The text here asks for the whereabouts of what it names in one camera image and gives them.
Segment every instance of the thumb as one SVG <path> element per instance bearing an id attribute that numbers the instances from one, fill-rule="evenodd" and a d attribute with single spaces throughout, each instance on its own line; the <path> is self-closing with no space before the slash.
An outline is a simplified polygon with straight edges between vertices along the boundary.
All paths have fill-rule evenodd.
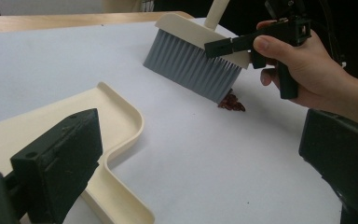
<path id="1" fill-rule="evenodd" d="M 254 48 L 267 58 L 276 59 L 286 65 L 295 62 L 296 51 L 294 47 L 269 35 L 260 35 L 255 38 Z"/>

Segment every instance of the wooden surface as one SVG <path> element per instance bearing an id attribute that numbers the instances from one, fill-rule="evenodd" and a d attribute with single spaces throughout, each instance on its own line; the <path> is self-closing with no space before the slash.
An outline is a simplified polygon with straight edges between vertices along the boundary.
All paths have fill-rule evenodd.
<path id="1" fill-rule="evenodd" d="M 166 12 L 104 13 L 48 16 L 0 16 L 0 32 L 41 30 L 60 27 L 157 21 Z M 192 18 L 185 12 L 175 12 Z"/>

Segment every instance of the gray bristles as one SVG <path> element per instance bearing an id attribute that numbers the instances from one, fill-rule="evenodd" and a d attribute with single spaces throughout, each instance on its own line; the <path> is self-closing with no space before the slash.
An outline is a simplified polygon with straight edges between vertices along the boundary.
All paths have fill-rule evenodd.
<path id="1" fill-rule="evenodd" d="M 207 59 L 203 49 L 163 30 L 158 30 L 144 66 L 218 104 L 241 71 L 222 58 Z"/>

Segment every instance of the dark background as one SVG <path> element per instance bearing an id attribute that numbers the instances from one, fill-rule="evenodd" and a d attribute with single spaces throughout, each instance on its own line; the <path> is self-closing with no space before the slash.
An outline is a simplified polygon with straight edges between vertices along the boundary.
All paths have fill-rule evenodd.
<path id="1" fill-rule="evenodd" d="M 155 0 L 155 11 L 184 11 L 195 18 L 208 14 L 213 0 Z M 303 0 L 308 16 L 313 21 L 326 25 L 323 9 L 317 0 Z M 247 35 L 255 31 L 259 21 L 271 20 L 264 6 L 265 0 L 231 0 L 220 21 L 220 25 L 236 35 Z M 358 77 L 358 0 L 328 1 L 333 16 L 335 34 L 340 52 L 345 55 L 347 70 Z M 326 32 L 311 26 L 329 49 Z"/>

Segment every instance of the person's arm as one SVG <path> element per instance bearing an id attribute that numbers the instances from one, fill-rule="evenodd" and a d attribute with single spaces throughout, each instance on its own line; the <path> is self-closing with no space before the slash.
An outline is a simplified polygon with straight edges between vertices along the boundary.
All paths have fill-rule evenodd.
<path id="1" fill-rule="evenodd" d="M 270 21 L 259 23 L 263 26 Z M 293 47 L 274 37 L 261 35 L 254 48 L 263 56 L 286 64 L 298 82 L 298 97 L 294 103 L 309 108 L 339 114 L 358 122 L 358 79 L 349 75 L 332 60 L 320 38 L 314 33 L 300 47 Z M 279 88 L 275 69 L 264 69 L 261 82 L 274 82 Z"/>

